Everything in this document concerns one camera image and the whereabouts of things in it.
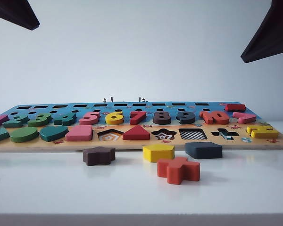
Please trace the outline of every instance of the checkered pattern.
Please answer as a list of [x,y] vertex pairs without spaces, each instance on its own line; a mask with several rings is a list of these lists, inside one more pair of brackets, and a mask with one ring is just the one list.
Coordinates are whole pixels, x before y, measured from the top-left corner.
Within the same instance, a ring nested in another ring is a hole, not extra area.
[[206,140],[207,137],[202,129],[179,129],[181,139],[183,140]]

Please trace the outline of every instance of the wooden puzzle board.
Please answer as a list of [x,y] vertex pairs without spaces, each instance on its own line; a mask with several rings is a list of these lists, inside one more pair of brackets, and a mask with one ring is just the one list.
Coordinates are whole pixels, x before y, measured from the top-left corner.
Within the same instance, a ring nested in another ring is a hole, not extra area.
[[[70,131],[78,125],[79,119],[87,112],[99,112],[99,122],[92,125],[93,136],[90,141],[66,141],[65,137],[46,142],[37,138],[15,143],[10,138],[0,141],[0,152],[75,152],[85,148],[97,146],[114,147],[117,150],[141,150],[145,145],[151,144],[170,144],[175,146],[175,150],[184,150],[185,143],[210,141],[223,146],[223,149],[248,150],[248,149],[283,149],[283,134],[279,134],[277,139],[252,138],[246,132],[249,125],[269,124],[262,120],[258,115],[256,121],[248,124],[238,124],[237,119],[233,118],[233,112],[224,110],[226,104],[239,104],[239,102],[115,102],[115,103],[71,103],[71,104],[48,104],[48,105],[19,105],[4,112],[10,119],[17,115],[27,114],[29,119],[35,119],[38,114],[50,113],[53,120],[67,113],[75,113],[77,118],[73,125],[68,126]],[[124,123],[119,125],[107,125],[105,116],[115,111],[122,111]],[[141,125],[150,133],[150,140],[123,140],[122,133],[125,133],[135,125],[130,125],[131,111],[145,111],[146,119],[142,120]],[[153,123],[155,112],[169,112],[171,123],[168,125],[158,125]],[[189,111],[196,115],[196,121],[192,124],[180,124],[176,119],[178,112]],[[206,124],[199,117],[200,112],[223,111],[230,117],[230,123]],[[250,109],[245,113],[255,114]],[[10,133],[18,128],[8,128]],[[220,131],[225,130],[234,136],[221,136]]]

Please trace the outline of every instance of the yellow square piece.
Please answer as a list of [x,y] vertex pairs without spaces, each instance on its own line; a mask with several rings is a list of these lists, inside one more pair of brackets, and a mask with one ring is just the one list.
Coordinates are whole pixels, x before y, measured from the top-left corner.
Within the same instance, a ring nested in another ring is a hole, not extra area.
[[246,132],[250,133],[252,138],[276,139],[279,135],[279,132],[271,126],[248,126]]
[[148,145],[142,147],[143,158],[150,162],[157,162],[158,159],[174,159],[173,145]]

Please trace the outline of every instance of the orange cross piece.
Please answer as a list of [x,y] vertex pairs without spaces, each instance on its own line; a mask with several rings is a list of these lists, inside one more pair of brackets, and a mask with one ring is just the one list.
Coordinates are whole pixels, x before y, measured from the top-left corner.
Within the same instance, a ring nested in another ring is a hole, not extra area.
[[200,163],[188,161],[185,157],[174,159],[159,159],[157,161],[157,176],[167,178],[169,184],[179,185],[183,180],[200,180]]

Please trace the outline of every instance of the white table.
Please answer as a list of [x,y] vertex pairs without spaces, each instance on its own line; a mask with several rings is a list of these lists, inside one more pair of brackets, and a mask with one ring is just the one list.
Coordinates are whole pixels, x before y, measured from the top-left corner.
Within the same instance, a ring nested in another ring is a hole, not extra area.
[[283,226],[283,150],[199,162],[200,181],[178,186],[142,152],[92,167],[82,153],[0,153],[0,225]]

